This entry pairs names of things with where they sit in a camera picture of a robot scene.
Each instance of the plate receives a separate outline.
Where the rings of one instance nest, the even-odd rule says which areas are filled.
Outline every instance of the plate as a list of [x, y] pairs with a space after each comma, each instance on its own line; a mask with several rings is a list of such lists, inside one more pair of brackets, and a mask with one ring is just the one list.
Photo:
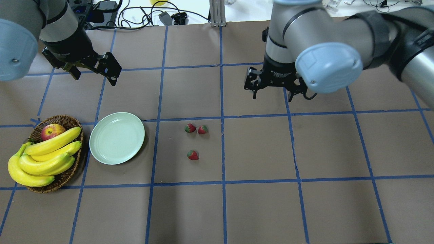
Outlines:
[[103, 164], [117, 165], [131, 159], [145, 140], [145, 128], [137, 116], [117, 112], [103, 118], [92, 130], [89, 148]]

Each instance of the red apple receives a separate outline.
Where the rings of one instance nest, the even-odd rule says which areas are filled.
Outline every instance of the red apple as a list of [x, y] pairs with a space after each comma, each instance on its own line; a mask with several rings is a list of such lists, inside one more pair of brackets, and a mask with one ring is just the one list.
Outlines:
[[59, 124], [47, 125], [41, 131], [41, 138], [43, 141], [46, 141], [48, 139], [51, 139], [55, 136], [62, 134], [65, 131], [66, 129]]

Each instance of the yellow object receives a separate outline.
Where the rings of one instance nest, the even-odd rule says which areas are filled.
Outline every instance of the yellow object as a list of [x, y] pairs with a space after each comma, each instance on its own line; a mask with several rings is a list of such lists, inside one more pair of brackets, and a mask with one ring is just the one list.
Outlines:
[[7, 170], [9, 171], [9, 175], [13, 180], [17, 183], [31, 186], [31, 187], [40, 187], [51, 184], [54, 181], [54, 176], [37, 176], [30, 175], [23, 171], [18, 165], [18, 161], [23, 154], [24, 150], [27, 146], [31, 145], [31, 142], [25, 143], [21, 146], [20, 150], [10, 157], [9, 162], [7, 164]]
[[74, 127], [46, 141], [27, 146], [24, 151], [30, 156], [40, 156], [62, 148], [80, 135], [81, 128]]
[[18, 163], [22, 170], [32, 175], [46, 175], [48, 172], [57, 170], [62, 165], [64, 165], [69, 158], [67, 152], [62, 153], [50, 160], [44, 162], [38, 162], [33, 160], [30, 155], [23, 154]]
[[58, 155], [60, 155], [62, 153], [65, 153], [65, 152], [67, 152], [69, 156], [72, 156], [76, 152], [78, 152], [78, 150], [81, 147], [81, 144], [82, 143], [80, 141], [71, 142], [71, 143], [69, 143], [68, 145], [66, 145], [64, 147], [55, 150], [54, 152], [50, 152], [50, 153], [47, 153], [47, 154], [44, 154], [44, 155], [39, 155], [39, 156], [34, 155], [34, 156], [32, 156], [32, 158], [35, 161], [43, 162], [43, 161], [50, 160], [50, 159], [52, 159], [52, 158], [54, 158], [54, 157], [56, 157], [56, 156], [58, 156]]
[[[151, 3], [151, 5], [154, 5], [154, 3], [158, 2], [158, 1], [159, 1], [159, 0], [149, 0], [149, 2]], [[163, 6], [163, 5], [165, 5], [165, 4], [166, 4], [165, 2], [157, 3], [157, 4], [155, 5], [155, 7]]]
[[64, 165], [54, 171], [48, 172], [47, 175], [58, 175], [60, 173], [63, 173], [74, 164], [75, 160], [76, 159], [74, 157], [69, 157]]

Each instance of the red strawberry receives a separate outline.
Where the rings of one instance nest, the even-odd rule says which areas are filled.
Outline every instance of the red strawberry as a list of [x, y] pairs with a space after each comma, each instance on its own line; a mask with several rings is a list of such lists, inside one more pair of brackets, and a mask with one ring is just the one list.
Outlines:
[[197, 130], [199, 134], [206, 134], [208, 132], [208, 127], [206, 125], [199, 126], [199, 129]]
[[192, 124], [188, 124], [184, 127], [185, 132], [192, 133], [196, 130], [196, 127]]
[[196, 151], [193, 151], [193, 150], [190, 150], [190, 151], [187, 153], [187, 157], [188, 157], [188, 159], [190, 159], [190, 160], [198, 160], [198, 159], [199, 159], [199, 155], [197, 154]]

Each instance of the woven fruit basket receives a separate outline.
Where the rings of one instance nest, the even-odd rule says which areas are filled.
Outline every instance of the woven fruit basket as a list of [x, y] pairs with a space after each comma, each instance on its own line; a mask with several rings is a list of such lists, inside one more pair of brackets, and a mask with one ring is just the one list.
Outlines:
[[[80, 132], [80, 135], [77, 136], [77, 138], [75, 138], [73, 140], [73, 142], [80, 141], [83, 144], [83, 138], [84, 138], [83, 126], [76, 118], [74, 118], [70, 115], [56, 115], [56, 116], [50, 117], [50, 118], [42, 121], [33, 130], [32, 134], [30, 135], [30, 137], [28, 138], [27, 141], [34, 142], [34, 143], [42, 142], [42, 139], [41, 139], [42, 129], [46, 125], [49, 125], [49, 124], [62, 125], [63, 127], [65, 127], [66, 130], [79, 126], [82, 130]], [[82, 162], [82, 149], [83, 149], [83, 145], [80, 147], [78, 152], [76, 152], [74, 154], [74, 157], [76, 158], [74, 164], [69, 169], [64, 171], [63, 173], [56, 175], [54, 181], [51, 184], [46, 185], [46, 186], [42, 186], [42, 187], [27, 186], [27, 189], [29, 189], [33, 192], [37, 192], [37, 193], [47, 193], [47, 192], [55, 191], [55, 190], [61, 188], [62, 186], [64, 186], [73, 177], [73, 175], [78, 171], [78, 169], [81, 168], [80, 164]]]

